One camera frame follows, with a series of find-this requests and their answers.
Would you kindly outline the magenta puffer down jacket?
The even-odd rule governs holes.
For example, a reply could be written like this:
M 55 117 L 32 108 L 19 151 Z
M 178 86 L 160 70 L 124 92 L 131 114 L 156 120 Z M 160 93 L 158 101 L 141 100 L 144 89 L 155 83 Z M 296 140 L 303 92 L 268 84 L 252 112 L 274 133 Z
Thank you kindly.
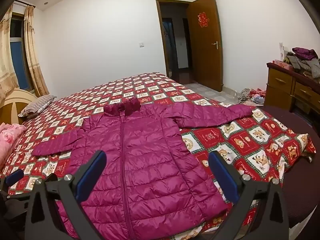
M 102 150 L 107 164 L 83 209 L 105 239 L 159 239 L 190 230 L 227 211 L 212 179 L 180 134 L 252 115 L 245 105 L 187 102 L 106 105 L 81 127 L 34 147 L 34 156 L 70 151 L 74 173 Z

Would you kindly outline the clothes pile on dresser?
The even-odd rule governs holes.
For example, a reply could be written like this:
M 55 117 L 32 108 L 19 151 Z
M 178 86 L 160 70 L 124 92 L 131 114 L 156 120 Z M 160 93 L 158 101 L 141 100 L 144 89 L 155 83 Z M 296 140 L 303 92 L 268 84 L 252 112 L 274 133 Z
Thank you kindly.
M 284 62 L 291 65 L 293 70 L 319 84 L 319 57 L 313 49 L 295 47 L 288 51 Z

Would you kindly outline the pink floral quilt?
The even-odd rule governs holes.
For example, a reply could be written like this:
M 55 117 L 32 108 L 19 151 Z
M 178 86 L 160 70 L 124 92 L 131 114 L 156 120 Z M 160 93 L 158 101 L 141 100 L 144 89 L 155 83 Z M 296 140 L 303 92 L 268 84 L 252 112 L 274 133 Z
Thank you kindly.
M 0 165 L 1 169 L 7 162 L 7 159 L 12 154 L 20 137 L 26 131 L 26 127 L 19 124 L 5 124 L 1 123 L 0 127 Z

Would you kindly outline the red patterned bear bedspread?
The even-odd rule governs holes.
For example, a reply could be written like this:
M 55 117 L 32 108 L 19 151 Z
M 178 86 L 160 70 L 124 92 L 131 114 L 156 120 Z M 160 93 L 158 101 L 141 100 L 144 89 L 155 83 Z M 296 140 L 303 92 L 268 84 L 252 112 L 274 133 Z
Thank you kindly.
M 26 121 L 27 128 L 16 148 L 2 168 L 6 175 L 17 169 L 24 177 L 9 189 L 21 194 L 33 189 L 36 179 L 55 174 L 62 178 L 67 172 L 70 151 L 44 157 L 32 156 L 35 146 L 55 139 L 58 135 L 81 127 L 82 122 L 103 107 L 132 97 L 140 103 L 170 105 L 187 102 L 201 106 L 224 107 L 193 90 L 175 83 L 159 73 L 148 73 L 82 90 L 51 103 L 40 115 Z M 208 154 L 217 151 L 229 164 L 256 180 L 284 179 L 284 173 L 302 157 L 314 158 L 315 139 L 294 127 L 286 127 L 278 118 L 253 108 L 253 116 L 242 118 L 217 128 L 182 128 L 180 134 L 187 149 L 203 165 L 214 185 L 225 197 L 208 166 Z M 185 239 L 199 230 L 215 228 L 222 217 L 163 239 Z

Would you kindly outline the striped grey pillow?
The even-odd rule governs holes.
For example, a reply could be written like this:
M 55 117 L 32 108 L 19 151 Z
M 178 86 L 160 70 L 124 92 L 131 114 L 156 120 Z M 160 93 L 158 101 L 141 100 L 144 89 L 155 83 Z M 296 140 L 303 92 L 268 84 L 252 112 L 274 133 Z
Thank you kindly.
M 56 96 L 44 95 L 37 98 L 34 102 L 29 103 L 18 114 L 19 118 L 31 119 L 41 114 L 54 100 Z

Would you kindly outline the cream wooden headboard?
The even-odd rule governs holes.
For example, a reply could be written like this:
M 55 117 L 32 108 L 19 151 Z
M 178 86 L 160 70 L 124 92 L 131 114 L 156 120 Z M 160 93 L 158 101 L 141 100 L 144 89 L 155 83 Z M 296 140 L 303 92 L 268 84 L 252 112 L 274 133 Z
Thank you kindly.
M 37 97 L 22 89 L 15 88 L 6 98 L 1 102 L 1 123 L 5 124 L 23 124 L 18 114 L 29 103 L 35 101 Z

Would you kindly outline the beige curtain left panel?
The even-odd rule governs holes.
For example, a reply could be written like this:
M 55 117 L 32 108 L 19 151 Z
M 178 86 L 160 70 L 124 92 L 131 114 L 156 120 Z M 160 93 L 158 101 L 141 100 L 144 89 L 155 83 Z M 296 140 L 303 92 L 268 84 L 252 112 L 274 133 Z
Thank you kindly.
M 1 102 L 15 88 L 18 88 L 18 80 L 14 70 L 10 49 L 10 24 L 13 5 L 9 7 L 1 20 L 0 31 L 0 97 Z

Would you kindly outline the beige curtain panel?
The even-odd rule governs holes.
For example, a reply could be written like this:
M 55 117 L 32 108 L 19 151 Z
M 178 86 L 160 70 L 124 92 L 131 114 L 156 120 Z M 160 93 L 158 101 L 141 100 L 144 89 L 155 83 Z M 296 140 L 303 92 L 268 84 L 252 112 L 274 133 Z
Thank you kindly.
M 27 64 L 37 96 L 48 95 L 49 91 L 35 49 L 34 7 L 28 5 L 24 12 L 24 46 Z
M 18 88 L 18 80 L 14 70 L 10 49 L 10 24 L 13 5 L 9 7 L 1 20 L 0 31 L 0 97 L 1 102 L 15 88 Z

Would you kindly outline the beige curtain right panel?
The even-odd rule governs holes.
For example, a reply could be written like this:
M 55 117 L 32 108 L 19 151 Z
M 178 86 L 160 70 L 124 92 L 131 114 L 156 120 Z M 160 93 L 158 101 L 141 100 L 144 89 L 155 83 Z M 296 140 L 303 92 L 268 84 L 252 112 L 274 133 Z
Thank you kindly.
M 27 64 L 37 96 L 48 95 L 49 91 L 35 49 L 34 7 L 28 5 L 24 12 L 24 46 Z

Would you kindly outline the brown wooden dresser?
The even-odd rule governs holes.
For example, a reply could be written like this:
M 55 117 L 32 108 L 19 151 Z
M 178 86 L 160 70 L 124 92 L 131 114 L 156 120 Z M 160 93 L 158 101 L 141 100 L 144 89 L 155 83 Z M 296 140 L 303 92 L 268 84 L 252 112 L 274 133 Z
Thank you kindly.
M 297 113 L 319 131 L 319 84 L 292 70 L 268 63 L 265 106 Z

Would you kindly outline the blue window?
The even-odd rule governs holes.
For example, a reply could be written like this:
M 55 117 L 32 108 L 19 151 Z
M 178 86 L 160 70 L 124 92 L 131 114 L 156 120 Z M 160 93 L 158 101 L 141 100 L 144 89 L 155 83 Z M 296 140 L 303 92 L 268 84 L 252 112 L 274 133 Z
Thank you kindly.
M 31 91 L 33 83 L 27 66 L 24 46 L 24 17 L 13 15 L 10 23 L 10 49 L 14 70 L 20 89 Z

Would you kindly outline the white card on dresser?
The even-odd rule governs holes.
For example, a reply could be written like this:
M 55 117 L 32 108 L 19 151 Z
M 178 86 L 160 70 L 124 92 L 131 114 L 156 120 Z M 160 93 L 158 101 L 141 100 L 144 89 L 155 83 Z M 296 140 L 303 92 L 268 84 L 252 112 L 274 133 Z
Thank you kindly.
M 279 42 L 279 50 L 280 50 L 280 60 L 283 61 L 285 58 L 285 49 L 282 42 Z

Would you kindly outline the brown wooden door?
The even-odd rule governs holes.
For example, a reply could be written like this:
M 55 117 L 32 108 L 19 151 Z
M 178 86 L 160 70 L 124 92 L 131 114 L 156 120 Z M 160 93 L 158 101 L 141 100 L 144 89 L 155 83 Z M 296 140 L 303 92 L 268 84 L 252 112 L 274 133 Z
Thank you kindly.
M 205 12 L 208 27 L 201 28 L 198 14 Z M 196 82 L 220 92 L 223 88 L 223 53 L 219 13 L 216 0 L 195 0 L 189 4 L 187 19 L 190 30 L 194 78 Z M 217 50 L 212 43 L 219 42 Z

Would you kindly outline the red double happiness sticker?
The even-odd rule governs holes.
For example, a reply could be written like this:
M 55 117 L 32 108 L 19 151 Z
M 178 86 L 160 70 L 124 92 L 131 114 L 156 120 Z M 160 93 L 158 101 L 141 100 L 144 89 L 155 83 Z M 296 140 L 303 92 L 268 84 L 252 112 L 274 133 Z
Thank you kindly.
M 198 14 L 198 24 L 201 28 L 208 27 L 209 18 L 207 17 L 205 12 L 201 12 Z

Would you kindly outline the dark brown door frame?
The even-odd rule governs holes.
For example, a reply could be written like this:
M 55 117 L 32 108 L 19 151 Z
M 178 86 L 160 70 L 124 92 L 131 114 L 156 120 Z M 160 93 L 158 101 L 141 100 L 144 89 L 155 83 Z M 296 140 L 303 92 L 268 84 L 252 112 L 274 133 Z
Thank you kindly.
M 183 85 L 193 82 L 193 59 L 187 19 L 189 2 L 156 0 L 166 75 Z

